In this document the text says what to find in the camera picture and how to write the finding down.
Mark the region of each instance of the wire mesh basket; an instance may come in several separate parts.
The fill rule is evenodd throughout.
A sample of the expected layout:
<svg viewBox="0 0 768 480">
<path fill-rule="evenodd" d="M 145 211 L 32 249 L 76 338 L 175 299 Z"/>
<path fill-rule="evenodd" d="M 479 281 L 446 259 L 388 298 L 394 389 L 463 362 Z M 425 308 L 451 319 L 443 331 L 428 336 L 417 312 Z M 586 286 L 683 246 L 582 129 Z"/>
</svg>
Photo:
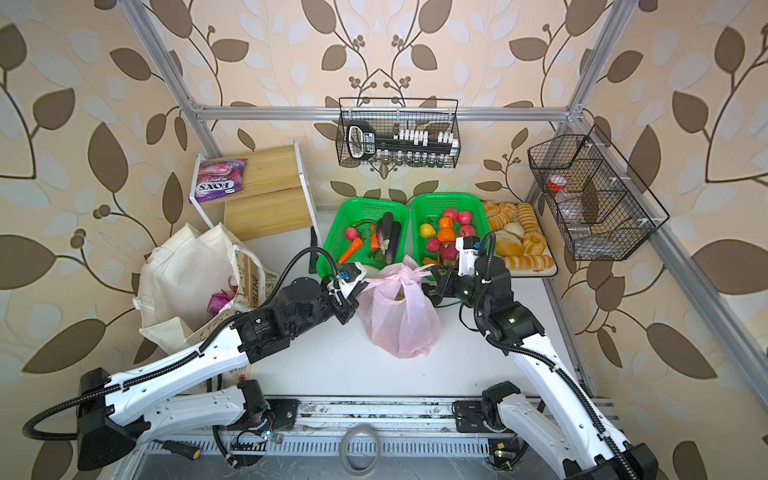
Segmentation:
<svg viewBox="0 0 768 480">
<path fill-rule="evenodd" d="M 528 149 L 531 172 L 573 260 L 626 260 L 669 219 L 626 159 L 627 173 L 608 163 L 602 137 L 593 127 L 587 135 L 560 135 Z M 630 185 L 658 210 L 649 212 Z"/>
<path fill-rule="evenodd" d="M 455 168 L 458 100 L 444 98 L 339 99 L 339 165 Z"/>
</svg>

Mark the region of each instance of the fox's candy package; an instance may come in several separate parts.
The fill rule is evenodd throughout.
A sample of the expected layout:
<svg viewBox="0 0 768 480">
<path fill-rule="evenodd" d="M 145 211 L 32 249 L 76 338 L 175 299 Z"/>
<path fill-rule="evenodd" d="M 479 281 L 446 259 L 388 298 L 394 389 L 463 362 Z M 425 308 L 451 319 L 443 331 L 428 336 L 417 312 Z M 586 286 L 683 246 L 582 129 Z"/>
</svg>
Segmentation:
<svg viewBox="0 0 768 480">
<path fill-rule="evenodd" d="M 194 197 L 207 202 L 234 194 L 243 189 L 245 158 L 227 161 L 209 161 L 200 164 Z"/>
</svg>

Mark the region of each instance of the white tabletop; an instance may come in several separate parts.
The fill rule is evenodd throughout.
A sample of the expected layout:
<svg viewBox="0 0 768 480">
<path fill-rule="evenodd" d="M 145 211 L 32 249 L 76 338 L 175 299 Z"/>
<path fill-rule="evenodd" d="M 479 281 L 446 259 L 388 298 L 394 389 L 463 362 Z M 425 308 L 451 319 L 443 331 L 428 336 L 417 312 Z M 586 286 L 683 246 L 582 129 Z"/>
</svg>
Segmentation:
<svg viewBox="0 0 768 480">
<path fill-rule="evenodd" d="M 334 217 L 335 212 L 319 212 L 323 237 Z M 247 242 L 275 271 L 281 271 L 296 252 L 309 244 L 309 229 Z M 406 253 L 412 249 L 409 232 Z M 306 256 L 286 281 L 309 276 L 308 265 Z M 560 359 L 573 372 L 541 279 L 513 278 L 511 284 L 515 299 L 533 312 Z M 443 303 L 454 301 L 446 299 Z M 505 357 L 458 321 L 458 305 L 438 308 L 437 312 L 442 332 L 427 357 L 398 359 L 371 343 L 357 316 L 345 326 L 332 318 L 291 342 L 288 349 L 254 364 L 255 378 L 266 395 L 479 396 L 483 389 L 505 380 L 526 395 L 536 395 L 531 383 L 512 364 L 511 356 Z M 472 311 L 464 308 L 463 316 L 472 326 Z"/>
</svg>

